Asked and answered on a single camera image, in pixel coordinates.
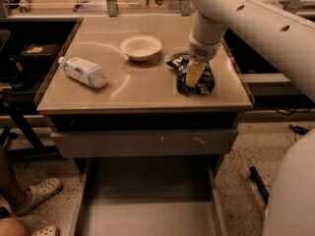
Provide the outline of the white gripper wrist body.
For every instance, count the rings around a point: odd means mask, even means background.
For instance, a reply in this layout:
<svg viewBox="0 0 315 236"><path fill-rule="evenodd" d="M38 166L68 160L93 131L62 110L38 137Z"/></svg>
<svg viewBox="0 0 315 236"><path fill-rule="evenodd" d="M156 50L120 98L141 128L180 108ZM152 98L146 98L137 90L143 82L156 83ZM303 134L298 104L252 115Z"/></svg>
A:
<svg viewBox="0 0 315 236"><path fill-rule="evenodd" d="M221 47L222 36L220 34L196 34L189 35L188 52L191 57L201 62L209 62L215 58Z"/></svg>

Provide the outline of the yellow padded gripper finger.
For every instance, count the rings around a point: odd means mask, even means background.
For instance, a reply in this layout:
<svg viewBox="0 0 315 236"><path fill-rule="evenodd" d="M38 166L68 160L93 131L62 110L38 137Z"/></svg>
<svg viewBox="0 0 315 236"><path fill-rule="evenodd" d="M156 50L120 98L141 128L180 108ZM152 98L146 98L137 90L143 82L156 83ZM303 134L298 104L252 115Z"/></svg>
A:
<svg viewBox="0 0 315 236"><path fill-rule="evenodd" d="M186 86L193 88L200 80L204 70L205 65L203 62L194 59L190 60L187 65Z"/></svg>

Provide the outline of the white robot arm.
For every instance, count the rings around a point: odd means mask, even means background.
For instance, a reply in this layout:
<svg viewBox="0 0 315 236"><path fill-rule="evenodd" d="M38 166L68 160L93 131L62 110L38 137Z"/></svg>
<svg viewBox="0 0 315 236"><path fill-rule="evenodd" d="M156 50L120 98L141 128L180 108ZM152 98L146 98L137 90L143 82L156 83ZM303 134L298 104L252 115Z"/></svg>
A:
<svg viewBox="0 0 315 236"><path fill-rule="evenodd" d="M315 101L314 23L259 0L190 0L189 53L208 62L232 30ZM315 130L284 155L274 177L263 236L315 236Z"/></svg>

